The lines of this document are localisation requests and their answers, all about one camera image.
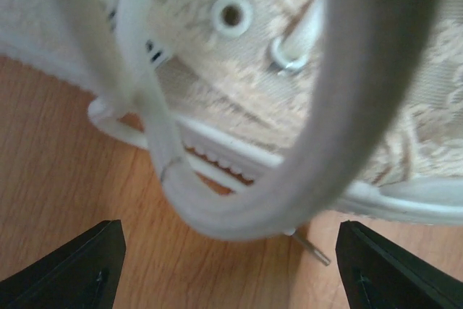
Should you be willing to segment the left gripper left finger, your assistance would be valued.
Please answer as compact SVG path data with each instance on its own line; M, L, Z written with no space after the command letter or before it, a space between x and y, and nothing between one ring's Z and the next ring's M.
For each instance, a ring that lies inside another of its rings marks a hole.
M112 308L126 242L105 220L1 281L2 308Z

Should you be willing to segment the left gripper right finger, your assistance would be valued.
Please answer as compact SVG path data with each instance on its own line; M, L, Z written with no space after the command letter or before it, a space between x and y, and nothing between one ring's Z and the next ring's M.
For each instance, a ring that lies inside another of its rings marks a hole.
M462 282L358 221L340 224L336 260L350 308L461 308Z

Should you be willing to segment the cream lace sneaker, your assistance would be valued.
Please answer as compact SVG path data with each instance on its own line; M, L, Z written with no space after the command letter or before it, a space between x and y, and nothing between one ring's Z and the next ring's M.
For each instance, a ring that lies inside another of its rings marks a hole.
M462 0L1 0L1 54L92 93L209 237L462 224Z

